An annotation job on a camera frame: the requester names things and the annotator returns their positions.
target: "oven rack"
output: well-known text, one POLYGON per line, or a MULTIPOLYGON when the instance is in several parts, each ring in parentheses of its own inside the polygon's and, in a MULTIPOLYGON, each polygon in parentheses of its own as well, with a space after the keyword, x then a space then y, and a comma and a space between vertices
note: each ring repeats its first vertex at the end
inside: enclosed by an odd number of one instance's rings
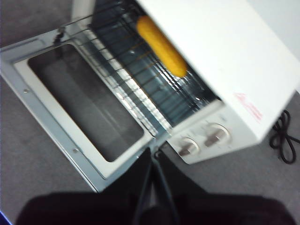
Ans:
POLYGON ((65 32, 153 136, 215 99, 191 68, 184 78, 165 68, 135 30, 144 14, 135 2, 110 1, 97 8, 101 10, 67 24, 77 30, 65 32))

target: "gray carpet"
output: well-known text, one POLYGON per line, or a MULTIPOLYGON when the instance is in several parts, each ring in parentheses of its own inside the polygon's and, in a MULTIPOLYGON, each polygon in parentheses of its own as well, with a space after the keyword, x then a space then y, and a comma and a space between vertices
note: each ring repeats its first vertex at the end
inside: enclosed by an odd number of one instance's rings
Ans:
MULTIPOLYGON (((1 46, 57 28, 69 19, 71 0, 2 0, 1 46)), ((290 134, 300 136, 300 95, 287 108, 290 134)), ((171 160, 204 189, 254 194, 281 200, 300 224, 300 160, 286 165, 262 144, 187 165, 166 144, 171 160)), ((32 197, 57 191, 90 191, 89 186, 1 80, 0 209, 15 222, 32 197)))

